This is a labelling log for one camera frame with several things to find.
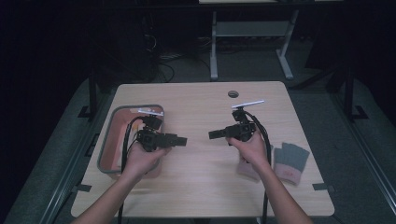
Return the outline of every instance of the background table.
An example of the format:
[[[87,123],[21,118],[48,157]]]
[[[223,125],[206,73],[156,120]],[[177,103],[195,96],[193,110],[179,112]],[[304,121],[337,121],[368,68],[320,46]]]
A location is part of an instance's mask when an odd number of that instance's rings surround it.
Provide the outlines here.
[[[230,98],[228,91],[238,91]],[[188,137],[163,158],[155,179],[139,182],[125,200],[126,217],[260,217],[264,188],[261,182],[235,172],[238,152],[225,139],[209,140],[208,132],[235,124],[231,105],[263,99],[246,107],[266,128],[271,144],[292,143],[310,151],[302,126],[281,82],[224,82],[136,84],[119,86],[82,180],[92,186],[80,191],[72,208],[78,216],[114,183],[96,162],[112,112],[122,105],[158,104],[164,109],[164,131]],[[310,153],[301,183],[285,186],[309,216],[330,216],[334,208],[314,155]],[[269,207],[269,216],[273,216]]]

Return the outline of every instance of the dark background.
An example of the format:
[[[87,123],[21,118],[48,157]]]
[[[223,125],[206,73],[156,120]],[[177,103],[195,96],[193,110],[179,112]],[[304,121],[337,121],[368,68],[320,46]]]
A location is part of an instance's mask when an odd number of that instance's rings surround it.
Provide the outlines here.
[[[352,55],[347,62],[356,78],[368,86],[396,124],[395,7],[359,2],[349,1],[331,11],[305,8],[294,37],[314,38],[307,62],[310,67],[326,69],[343,58],[340,55]],[[147,54],[141,47],[149,43],[139,32],[156,35],[164,48],[210,36],[211,13],[207,11],[178,15],[163,11],[151,21],[129,13],[98,14],[86,8],[91,6],[98,6],[97,1],[0,2],[4,195],[0,221],[7,216],[73,93],[92,71],[101,91],[125,82],[150,82],[160,52]]]

